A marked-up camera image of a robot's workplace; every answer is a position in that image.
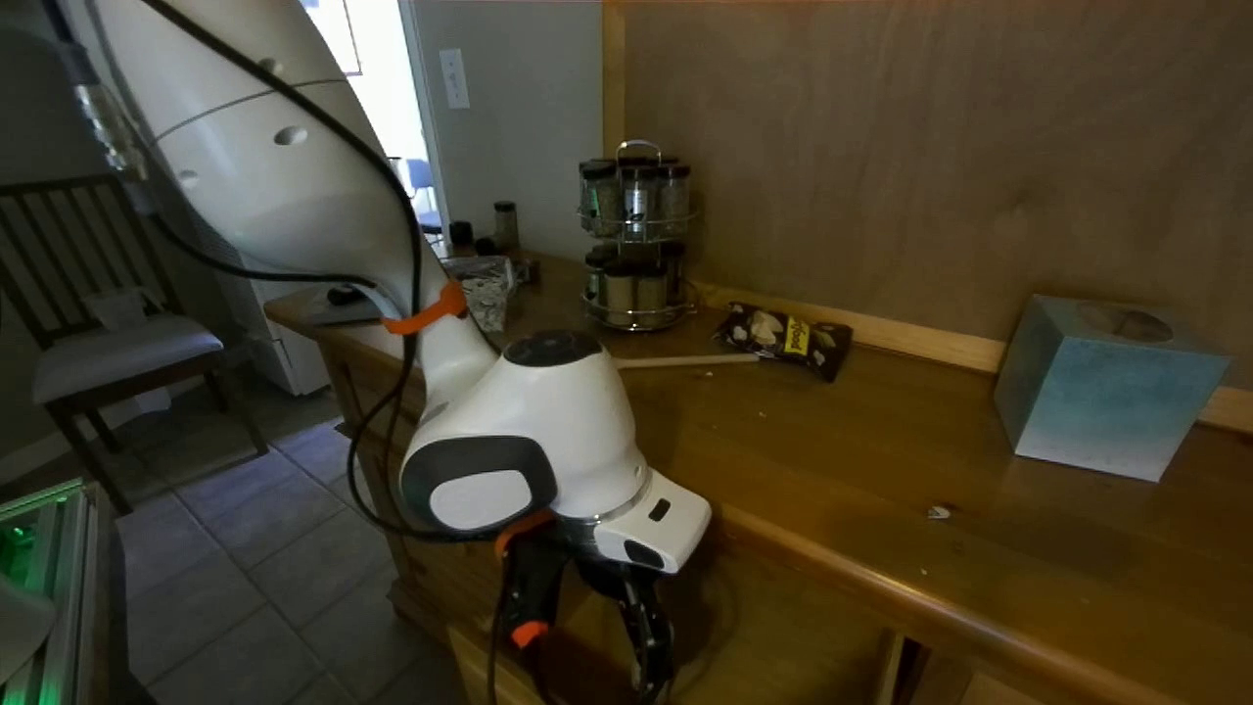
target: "floor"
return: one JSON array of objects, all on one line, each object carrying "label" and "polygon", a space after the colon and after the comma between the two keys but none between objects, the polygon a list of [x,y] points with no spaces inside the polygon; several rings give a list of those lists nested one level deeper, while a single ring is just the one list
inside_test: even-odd
[{"label": "floor", "polygon": [[394,617],[333,396],[242,380],[269,453],[200,390],[120,431],[128,661],[159,705],[457,705],[441,642]]}]

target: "light blue box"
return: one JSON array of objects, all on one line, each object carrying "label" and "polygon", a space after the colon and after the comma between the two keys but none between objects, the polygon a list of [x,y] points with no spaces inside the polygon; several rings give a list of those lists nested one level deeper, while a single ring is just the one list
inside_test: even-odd
[{"label": "light blue box", "polygon": [[1158,308],[1031,296],[993,409],[1022,457],[1158,483],[1226,364]]}]

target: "chair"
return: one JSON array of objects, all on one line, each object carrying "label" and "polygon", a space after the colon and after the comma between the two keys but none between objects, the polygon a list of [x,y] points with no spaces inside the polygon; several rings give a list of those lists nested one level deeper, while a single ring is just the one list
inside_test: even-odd
[{"label": "chair", "polygon": [[104,487],[119,513],[128,503],[77,418],[120,452],[101,409],[138,390],[200,375],[268,453],[248,409],[232,409],[227,346],[179,312],[153,230],[115,177],[0,184],[0,288],[42,349],[33,399],[67,436],[86,474]]}]

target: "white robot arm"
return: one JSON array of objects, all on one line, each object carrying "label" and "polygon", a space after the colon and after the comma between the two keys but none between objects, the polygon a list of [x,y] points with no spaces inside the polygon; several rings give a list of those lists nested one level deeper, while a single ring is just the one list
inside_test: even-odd
[{"label": "white robot arm", "polygon": [[[61,0],[61,17],[185,198],[252,261],[362,274],[388,318],[441,296],[445,274],[298,3]],[[471,318],[439,318],[420,362],[426,410],[390,483],[409,523],[482,538],[552,508],[585,523],[589,552],[650,570],[677,570],[702,544],[710,503],[638,453],[594,338],[550,333],[496,355]]]}]

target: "wooden wall panel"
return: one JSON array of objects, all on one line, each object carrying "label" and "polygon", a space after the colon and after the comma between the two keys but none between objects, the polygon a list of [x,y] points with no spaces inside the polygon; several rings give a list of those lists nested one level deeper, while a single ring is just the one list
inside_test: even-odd
[{"label": "wooden wall panel", "polygon": [[1253,389],[1253,3],[623,0],[623,128],[692,164],[692,274],[1010,338],[1158,300]]}]

